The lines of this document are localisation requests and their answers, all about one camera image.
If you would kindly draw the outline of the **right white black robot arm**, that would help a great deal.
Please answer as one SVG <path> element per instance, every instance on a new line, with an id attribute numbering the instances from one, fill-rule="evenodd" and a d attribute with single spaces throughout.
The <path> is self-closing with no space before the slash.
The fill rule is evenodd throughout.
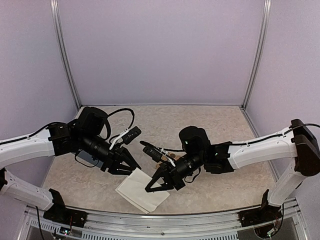
<path id="1" fill-rule="evenodd" d="M 185 178 L 201 168 L 211 174 L 226 174 L 256 163 L 291 158 L 275 187 L 264 193 L 261 207 L 255 212 L 260 222 L 266 222 L 306 178 L 320 172 L 320 148 L 309 126 L 294 119 L 289 127 L 273 134 L 218 144 L 211 144 L 203 128 L 187 126 L 178 135 L 185 154 L 176 161 L 163 161 L 165 149 L 141 141 L 143 152 L 159 163 L 145 191 L 180 190 L 186 185 Z"/>

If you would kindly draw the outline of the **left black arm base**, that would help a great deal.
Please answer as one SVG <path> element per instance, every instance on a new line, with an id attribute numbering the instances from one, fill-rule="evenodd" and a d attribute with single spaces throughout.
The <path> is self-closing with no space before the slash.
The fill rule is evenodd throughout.
<path id="1" fill-rule="evenodd" d="M 57 190 L 50 188 L 49 192 L 52 195 L 53 205 L 44 211 L 43 217 L 56 223 L 69 225 L 70 227 L 83 228 L 88 213 L 82 210 L 67 208 L 61 194 Z"/>

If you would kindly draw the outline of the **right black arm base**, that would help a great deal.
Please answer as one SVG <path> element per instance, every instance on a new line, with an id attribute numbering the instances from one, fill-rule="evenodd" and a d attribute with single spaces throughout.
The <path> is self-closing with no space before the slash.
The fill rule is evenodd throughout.
<path id="1" fill-rule="evenodd" d="M 282 218 L 283 214 L 281 213 L 281 207 L 269 205 L 268 193 L 269 189 L 262 195 L 260 207 L 242 210 L 238 213 L 242 227 L 258 225 Z"/>

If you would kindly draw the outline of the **beige lined letter paper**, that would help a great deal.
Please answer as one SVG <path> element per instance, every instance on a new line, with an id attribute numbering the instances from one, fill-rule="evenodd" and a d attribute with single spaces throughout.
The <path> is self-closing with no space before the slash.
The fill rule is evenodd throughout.
<path id="1" fill-rule="evenodd" d="M 145 187 L 151 179 L 149 175 L 136 168 L 115 191 L 137 209 L 149 214 L 170 196 L 168 191 L 146 192 Z"/>

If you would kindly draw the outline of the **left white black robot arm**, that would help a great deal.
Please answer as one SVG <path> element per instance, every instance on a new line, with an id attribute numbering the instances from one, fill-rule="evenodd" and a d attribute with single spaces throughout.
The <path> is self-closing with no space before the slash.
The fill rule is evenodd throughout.
<path id="1" fill-rule="evenodd" d="M 79 117 L 68 122 L 51 122 L 34 133 L 0 142 L 0 193 L 49 211 L 63 223 L 70 218 L 61 194 L 53 189 L 44 189 L 26 182 L 6 168 L 20 162 L 58 157 L 72 153 L 77 156 L 86 152 L 102 163 L 101 171 L 112 175 L 129 176 L 139 164 L 123 147 L 141 134 L 138 127 L 130 125 L 117 135 L 112 143 L 110 115 L 96 107 L 85 107 Z"/>

